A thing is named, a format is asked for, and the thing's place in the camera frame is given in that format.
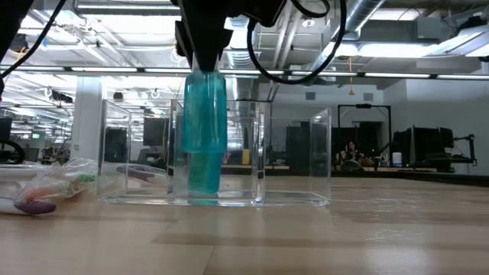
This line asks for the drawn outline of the purple toothbrush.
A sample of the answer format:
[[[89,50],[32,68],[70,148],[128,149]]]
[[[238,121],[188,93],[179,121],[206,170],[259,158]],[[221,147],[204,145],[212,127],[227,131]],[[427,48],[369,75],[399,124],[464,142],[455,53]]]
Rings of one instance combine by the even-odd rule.
[[[154,185],[165,183],[167,178],[167,172],[165,170],[142,164],[119,164],[116,166],[116,171]]]
[[[45,201],[24,201],[0,197],[0,213],[13,215],[44,215],[54,212],[56,205]]]

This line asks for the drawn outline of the black cabinet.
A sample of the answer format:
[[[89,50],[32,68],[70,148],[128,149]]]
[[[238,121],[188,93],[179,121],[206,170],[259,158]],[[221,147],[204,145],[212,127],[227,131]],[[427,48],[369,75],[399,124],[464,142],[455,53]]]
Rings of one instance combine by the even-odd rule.
[[[104,161],[124,163],[127,160],[127,131],[124,128],[107,128],[105,131]]]

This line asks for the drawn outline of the silver smooth ventilation duct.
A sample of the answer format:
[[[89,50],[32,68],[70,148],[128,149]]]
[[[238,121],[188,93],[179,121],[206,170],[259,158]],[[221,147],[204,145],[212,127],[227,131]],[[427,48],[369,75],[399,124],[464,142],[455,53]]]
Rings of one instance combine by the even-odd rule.
[[[361,29],[385,1],[386,0],[347,0],[346,26],[343,40],[359,40]],[[331,40],[335,40],[338,36],[340,19],[340,11],[334,11],[332,16],[328,16],[325,19],[325,28],[321,35],[322,48],[316,59],[309,65],[310,70],[315,70],[329,55],[329,43]]]

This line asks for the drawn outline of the teal mouthwash bottle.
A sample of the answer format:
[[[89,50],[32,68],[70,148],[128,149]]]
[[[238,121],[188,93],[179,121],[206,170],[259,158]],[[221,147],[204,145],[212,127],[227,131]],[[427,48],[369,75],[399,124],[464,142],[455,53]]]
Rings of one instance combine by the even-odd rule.
[[[226,81],[218,72],[194,70],[186,78],[183,150],[189,155],[189,191],[217,193],[227,150]]]

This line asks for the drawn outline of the clear acrylic organizer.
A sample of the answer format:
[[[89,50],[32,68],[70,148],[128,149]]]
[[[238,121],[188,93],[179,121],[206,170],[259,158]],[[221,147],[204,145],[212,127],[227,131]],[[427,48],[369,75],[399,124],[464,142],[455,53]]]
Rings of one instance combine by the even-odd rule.
[[[143,144],[144,119],[167,118],[162,146]],[[275,118],[267,102],[230,101],[227,150],[219,191],[198,196],[189,191],[189,155],[183,150],[183,102],[178,99],[107,100],[96,192],[106,202],[148,205],[327,206],[331,201],[331,112]],[[118,173],[123,163],[104,161],[105,131],[127,131],[127,160],[167,172],[163,184],[150,184]],[[251,164],[241,163],[243,149]]]

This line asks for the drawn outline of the person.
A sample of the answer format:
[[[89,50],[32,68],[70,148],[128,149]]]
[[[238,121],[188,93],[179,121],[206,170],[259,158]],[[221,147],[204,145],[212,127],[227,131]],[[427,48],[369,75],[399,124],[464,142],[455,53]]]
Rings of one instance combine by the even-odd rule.
[[[335,155],[336,166],[341,171],[362,171],[372,165],[370,158],[360,152],[354,141],[346,145]]]

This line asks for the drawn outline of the black screen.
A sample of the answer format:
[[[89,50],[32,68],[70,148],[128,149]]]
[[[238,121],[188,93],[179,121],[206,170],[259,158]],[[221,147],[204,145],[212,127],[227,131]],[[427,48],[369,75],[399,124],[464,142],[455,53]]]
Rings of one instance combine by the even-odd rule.
[[[0,143],[9,140],[12,122],[12,118],[0,118]]]

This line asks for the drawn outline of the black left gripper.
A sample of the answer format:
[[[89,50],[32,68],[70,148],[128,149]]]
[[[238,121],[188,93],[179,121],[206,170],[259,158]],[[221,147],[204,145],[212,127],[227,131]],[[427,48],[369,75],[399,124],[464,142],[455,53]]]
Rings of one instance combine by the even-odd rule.
[[[170,0],[180,9],[183,21],[175,21],[176,52],[192,68],[216,71],[233,31],[225,28],[226,18],[244,15],[272,27],[287,0]]]

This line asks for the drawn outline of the black monitor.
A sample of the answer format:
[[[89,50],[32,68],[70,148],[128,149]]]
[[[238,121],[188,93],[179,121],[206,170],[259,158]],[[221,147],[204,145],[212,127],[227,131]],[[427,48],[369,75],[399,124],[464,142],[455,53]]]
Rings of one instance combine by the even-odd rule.
[[[145,146],[162,146],[167,132],[167,118],[145,118],[143,144]]]

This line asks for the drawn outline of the white pillar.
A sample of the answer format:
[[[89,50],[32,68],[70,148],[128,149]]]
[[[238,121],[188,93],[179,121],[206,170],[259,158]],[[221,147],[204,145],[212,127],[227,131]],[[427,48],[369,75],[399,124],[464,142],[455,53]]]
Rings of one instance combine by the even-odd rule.
[[[72,158],[98,159],[103,96],[101,77],[77,77],[70,142]]]

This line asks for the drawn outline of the black frame stand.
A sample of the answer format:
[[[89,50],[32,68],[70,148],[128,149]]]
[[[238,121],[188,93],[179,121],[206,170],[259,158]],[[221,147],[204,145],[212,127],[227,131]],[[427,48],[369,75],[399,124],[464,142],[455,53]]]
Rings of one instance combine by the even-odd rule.
[[[388,116],[388,142],[383,146],[379,147],[378,149],[374,150],[374,153],[376,153],[375,157],[377,160],[374,162],[374,171],[378,170],[379,164],[381,163],[382,159],[382,153],[385,150],[390,150],[390,146],[393,143],[393,134],[392,134],[392,118],[391,118],[391,107],[389,105],[371,105],[371,104],[356,104],[356,105],[338,105],[337,106],[337,112],[338,112],[338,127],[337,127],[337,138],[338,141],[342,141],[342,126],[341,126],[341,108],[346,107],[346,108],[356,108],[356,109],[370,109],[370,108],[375,108],[379,112],[381,112],[381,108],[385,108],[387,110]],[[352,172],[352,171],[363,171],[363,167],[360,165],[359,162],[356,160],[350,159],[350,160],[343,160],[343,156],[341,153],[341,148],[338,150],[338,163],[340,164],[340,168],[342,172]],[[389,151],[389,158],[392,157],[392,152]]]

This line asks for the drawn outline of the black equipment bench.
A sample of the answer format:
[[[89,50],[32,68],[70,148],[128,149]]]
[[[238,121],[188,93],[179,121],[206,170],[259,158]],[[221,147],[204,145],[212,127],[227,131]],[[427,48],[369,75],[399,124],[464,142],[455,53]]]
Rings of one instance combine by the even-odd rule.
[[[412,126],[405,131],[397,131],[393,134],[390,151],[402,153],[402,167],[435,168],[441,173],[452,171],[450,156],[443,147],[438,128]]]

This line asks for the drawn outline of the silver ribbed ventilation duct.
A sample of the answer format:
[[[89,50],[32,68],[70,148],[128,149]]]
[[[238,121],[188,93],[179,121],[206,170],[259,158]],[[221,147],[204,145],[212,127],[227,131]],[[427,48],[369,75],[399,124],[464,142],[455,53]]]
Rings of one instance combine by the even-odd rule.
[[[232,31],[231,40],[225,48],[230,68],[242,69],[253,66],[247,45],[249,21],[250,19],[244,15],[225,20],[225,29]]]

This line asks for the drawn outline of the orange toothbrush in wrapper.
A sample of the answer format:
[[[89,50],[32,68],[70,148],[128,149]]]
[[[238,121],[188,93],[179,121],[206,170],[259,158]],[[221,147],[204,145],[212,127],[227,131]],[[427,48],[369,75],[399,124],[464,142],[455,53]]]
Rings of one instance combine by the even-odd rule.
[[[36,199],[42,199],[48,196],[57,196],[60,194],[60,191],[53,187],[45,187],[45,186],[35,186],[33,188],[24,191],[21,195],[22,199],[25,201],[34,201]]]

